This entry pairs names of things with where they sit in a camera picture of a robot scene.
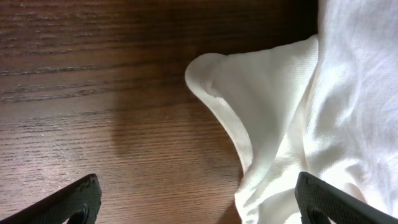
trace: wooden surface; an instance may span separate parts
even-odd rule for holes
[[[316,1],[0,1],[0,219],[89,173],[97,223],[239,223],[234,147],[195,57],[316,33]]]

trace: white cloth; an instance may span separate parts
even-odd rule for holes
[[[322,1],[319,42],[188,66],[241,160],[243,223],[300,223],[300,171],[398,217],[397,13],[396,1]]]

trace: wood grain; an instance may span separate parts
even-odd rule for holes
[[[313,0],[0,1],[0,219],[96,173],[97,223],[239,223],[239,159],[184,71],[306,39],[316,14]]]

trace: white fabric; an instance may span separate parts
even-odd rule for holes
[[[398,217],[396,13],[396,1],[323,1],[319,43],[206,54],[188,66],[188,87],[239,154],[243,223],[300,223],[300,171]]]

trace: black plastic object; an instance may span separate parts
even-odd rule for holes
[[[98,178],[89,174],[0,224],[94,224],[100,206]]]
[[[370,207],[307,172],[298,176],[295,197],[303,224],[398,224],[395,218]]]

